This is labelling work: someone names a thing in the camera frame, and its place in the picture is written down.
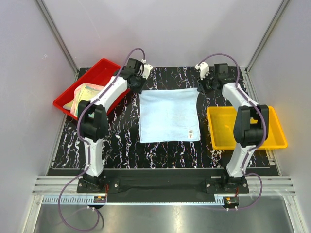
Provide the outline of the light blue towel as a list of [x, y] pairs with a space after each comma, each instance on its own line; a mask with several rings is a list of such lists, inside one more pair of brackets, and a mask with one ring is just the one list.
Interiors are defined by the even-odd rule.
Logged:
[[200, 141], [198, 95], [196, 88], [142, 91], [139, 94], [140, 143]]

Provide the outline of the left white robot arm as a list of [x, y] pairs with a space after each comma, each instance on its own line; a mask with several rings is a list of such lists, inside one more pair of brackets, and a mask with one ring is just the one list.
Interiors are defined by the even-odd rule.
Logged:
[[91, 100], [78, 104], [77, 133], [84, 143], [86, 156], [86, 166], [80, 176], [94, 192], [102, 191], [105, 186], [102, 144], [109, 130], [107, 110], [127, 90], [140, 94], [152, 69], [145, 60], [129, 58], [113, 73], [103, 90]]

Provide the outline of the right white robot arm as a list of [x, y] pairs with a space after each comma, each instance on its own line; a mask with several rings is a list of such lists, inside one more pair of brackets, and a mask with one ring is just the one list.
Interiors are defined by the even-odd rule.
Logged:
[[243, 91], [239, 77], [229, 75], [227, 63], [215, 64], [210, 71], [209, 65], [201, 62], [195, 69], [200, 72], [198, 91], [208, 93], [221, 90], [223, 97], [237, 111], [233, 128], [236, 147], [217, 184], [229, 193], [245, 184], [247, 164], [268, 137], [269, 107], [258, 104]]

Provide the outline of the red plastic bin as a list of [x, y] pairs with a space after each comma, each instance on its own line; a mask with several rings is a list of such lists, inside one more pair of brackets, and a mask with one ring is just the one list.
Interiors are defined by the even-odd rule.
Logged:
[[97, 62], [92, 68], [86, 71], [85, 68], [80, 69], [80, 74], [82, 76], [77, 79], [66, 91], [64, 91], [59, 97], [53, 101], [53, 105], [61, 110], [63, 113], [67, 114], [74, 120], [78, 120], [73, 114], [70, 113], [70, 110], [66, 110], [63, 106], [73, 100], [74, 90], [81, 84], [91, 83], [96, 85], [104, 86], [108, 84], [113, 73], [120, 68], [119, 65], [107, 60], [101, 59]]

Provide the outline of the yellow plastic bin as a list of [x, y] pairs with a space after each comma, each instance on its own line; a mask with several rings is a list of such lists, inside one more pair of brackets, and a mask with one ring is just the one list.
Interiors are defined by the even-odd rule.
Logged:
[[[211, 106], [207, 108], [211, 143], [215, 150], [233, 150], [236, 146], [233, 129], [237, 111], [233, 106]], [[259, 147], [260, 150], [284, 149], [288, 146], [277, 114], [269, 106], [268, 138]]]

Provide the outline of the pastel yellow pink towel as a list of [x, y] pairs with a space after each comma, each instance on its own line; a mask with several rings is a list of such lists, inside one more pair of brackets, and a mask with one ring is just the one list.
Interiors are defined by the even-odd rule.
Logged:
[[72, 115], [77, 117], [78, 104], [80, 101], [90, 101], [95, 97], [104, 87], [101, 85], [83, 83], [74, 90], [74, 98], [63, 105], [65, 110], [69, 110]]

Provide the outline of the left connector box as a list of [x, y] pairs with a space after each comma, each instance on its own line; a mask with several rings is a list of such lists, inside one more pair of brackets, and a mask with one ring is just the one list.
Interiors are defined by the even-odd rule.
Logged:
[[106, 203], [107, 196], [94, 196], [94, 203]]

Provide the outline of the connector box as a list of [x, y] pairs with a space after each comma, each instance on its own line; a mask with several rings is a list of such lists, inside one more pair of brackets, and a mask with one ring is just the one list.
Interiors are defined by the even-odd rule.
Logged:
[[94, 203], [106, 203], [107, 196], [94, 196]]
[[225, 197], [224, 204], [238, 206], [240, 203], [240, 199], [238, 196]]

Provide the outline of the right connector box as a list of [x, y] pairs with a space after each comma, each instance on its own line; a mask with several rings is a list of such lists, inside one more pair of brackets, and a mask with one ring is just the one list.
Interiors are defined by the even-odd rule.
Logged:
[[224, 204], [238, 206], [240, 203], [240, 199], [238, 196], [225, 197]]

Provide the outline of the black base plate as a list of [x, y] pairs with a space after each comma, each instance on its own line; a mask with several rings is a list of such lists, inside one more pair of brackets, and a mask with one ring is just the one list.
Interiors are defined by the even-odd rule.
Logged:
[[220, 177], [107, 177], [102, 186], [79, 179], [78, 193], [120, 193], [128, 190], [189, 190], [207, 194], [248, 194], [246, 180], [223, 186]]

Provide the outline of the aluminium rail frame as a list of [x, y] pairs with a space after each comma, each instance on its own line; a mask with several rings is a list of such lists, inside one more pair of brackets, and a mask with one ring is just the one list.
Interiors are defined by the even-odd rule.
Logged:
[[99, 186], [69, 176], [39, 176], [32, 190], [34, 195], [74, 193], [121, 193], [128, 190], [199, 191], [207, 194], [295, 195], [294, 186], [286, 176], [247, 177], [242, 184], [222, 187], [220, 177], [105, 177]]

